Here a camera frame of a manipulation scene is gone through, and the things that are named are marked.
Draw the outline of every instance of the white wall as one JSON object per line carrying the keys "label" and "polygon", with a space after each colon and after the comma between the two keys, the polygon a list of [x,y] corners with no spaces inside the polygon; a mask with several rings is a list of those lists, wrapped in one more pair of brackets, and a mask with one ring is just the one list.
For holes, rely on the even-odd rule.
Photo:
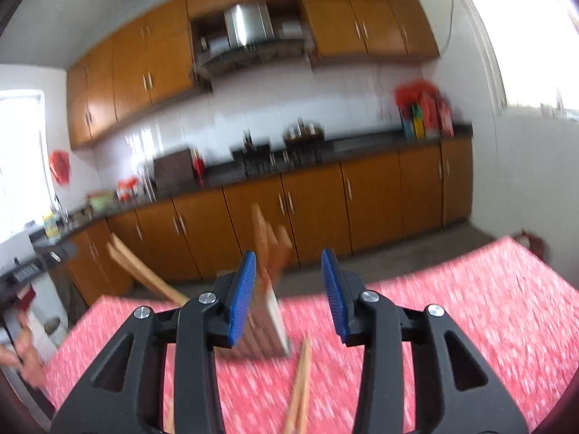
{"label": "white wall", "polygon": [[[46,117],[46,143],[48,152],[70,152],[67,126],[67,74],[64,70],[32,65],[0,65],[0,91],[7,89],[37,89],[44,93]],[[89,191],[100,189],[92,149],[70,155],[71,182],[54,190],[64,207],[82,204]]]}
{"label": "white wall", "polygon": [[115,187],[144,158],[184,145],[197,148],[207,162],[230,161],[229,146],[241,146],[245,130],[255,143],[270,139],[280,148],[283,130],[298,117],[318,121],[327,136],[399,128],[393,89],[421,77],[419,66],[372,63],[312,71],[307,60],[233,73],[216,80],[212,94],[150,115],[99,143],[98,174],[103,187]]}
{"label": "white wall", "polygon": [[[420,0],[439,47],[448,37],[451,0]],[[473,123],[474,199],[471,221],[491,235],[521,228],[544,238],[549,264],[579,288],[579,124],[507,110],[494,115],[477,38],[455,0],[451,43],[423,67]]]}

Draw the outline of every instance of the bright window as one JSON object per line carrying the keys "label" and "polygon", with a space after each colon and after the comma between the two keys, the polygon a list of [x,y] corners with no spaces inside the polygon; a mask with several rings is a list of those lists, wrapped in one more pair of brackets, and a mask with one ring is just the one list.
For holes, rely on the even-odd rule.
{"label": "bright window", "polygon": [[472,2],[498,63],[503,104],[579,110],[579,15],[572,1]]}
{"label": "bright window", "polygon": [[51,206],[39,93],[0,91],[0,242]]}

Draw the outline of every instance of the table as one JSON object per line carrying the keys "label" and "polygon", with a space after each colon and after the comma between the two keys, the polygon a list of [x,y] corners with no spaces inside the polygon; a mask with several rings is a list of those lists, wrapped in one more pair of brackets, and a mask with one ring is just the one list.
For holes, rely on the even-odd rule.
{"label": "table", "polygon": [[[579,365],[579,292],[510,238],[453,261],[369,286],[399,306],[441,304],[478,347],[533,430],[551,411]],[[76,381],[135,307],[169,303],[103,297],[75,326],[46,367],[47,392],[59,408]],[[309,432],[350,433],[360,384],[362,348],[343,346],[324,295],[280,302],[296,349],[288,359],[217,361],[227,432],[280,432],[299,348],[312,338]],[[403,345],[405,432],[413,428],[409,344]],[[164,412],[173,393],[174,347],[167,351]]]}

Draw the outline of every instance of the white tile backsplash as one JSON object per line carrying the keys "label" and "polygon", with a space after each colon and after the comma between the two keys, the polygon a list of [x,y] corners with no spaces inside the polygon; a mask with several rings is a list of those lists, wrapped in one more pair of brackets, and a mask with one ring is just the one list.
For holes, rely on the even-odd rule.
{"label": "white tile backsplash", "polygon": [[239,71],[213,82],[213,93],[180,102],[103,140],[94,148],[103,187],[137,171],[146,159],[186,145],[208,163],[231,160],[230,146],[254,141],[282,147],[282,133],[298,117],[318,121],[328,137],[400,125],[396,86],[422,77],[419,66],[374,63],[312,70],[287,60]]}

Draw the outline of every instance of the range hood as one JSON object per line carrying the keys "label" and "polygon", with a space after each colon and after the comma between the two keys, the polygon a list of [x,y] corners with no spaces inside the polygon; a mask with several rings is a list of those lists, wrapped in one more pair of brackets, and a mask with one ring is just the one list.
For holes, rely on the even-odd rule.
{"label": "range hood", "polygon": [[195,72],[207,80],[314,49],[311,35],[296,18],[282,18],[274,28],[264,1],[235,5],[224,17],[227,37],[202,38],[204,51],[195,57]]}

